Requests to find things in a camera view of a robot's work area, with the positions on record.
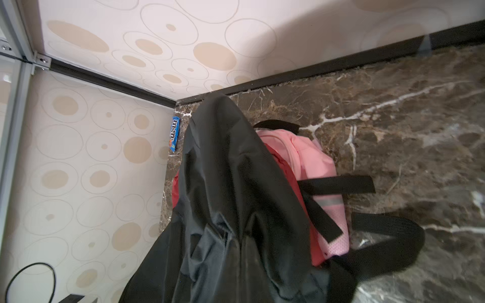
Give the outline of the pink backpack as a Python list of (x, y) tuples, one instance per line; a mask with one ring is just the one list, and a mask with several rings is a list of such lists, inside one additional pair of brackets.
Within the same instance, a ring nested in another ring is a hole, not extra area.
[[(286, 130), (258, 130), (257, 134), (287, 162), (298, 181), (337, 175), (332, 158), (309, 138)], [(310, 228), (312, 264), (317, 266), (329, 257), (349, 252), (349, 231), (341, 195), (314, 196), (313, 199), (342, 230), (341, 236), (328, 242), (314, 227)]]

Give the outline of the black backpack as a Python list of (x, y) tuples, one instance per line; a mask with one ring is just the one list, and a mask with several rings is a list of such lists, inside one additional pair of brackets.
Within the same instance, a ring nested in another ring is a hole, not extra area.
[(386, 235), (314, 266), (310, 228), (342, 233), (313, 199), (372, 193), (370, 177), (297, 181), (227, 96), (212, 94), (184, 135), (171, 222), (121, 302), (351, 302), (357, 284), (415, 262), (424, 231), (406, 218), (353, 213), (357, 231)]

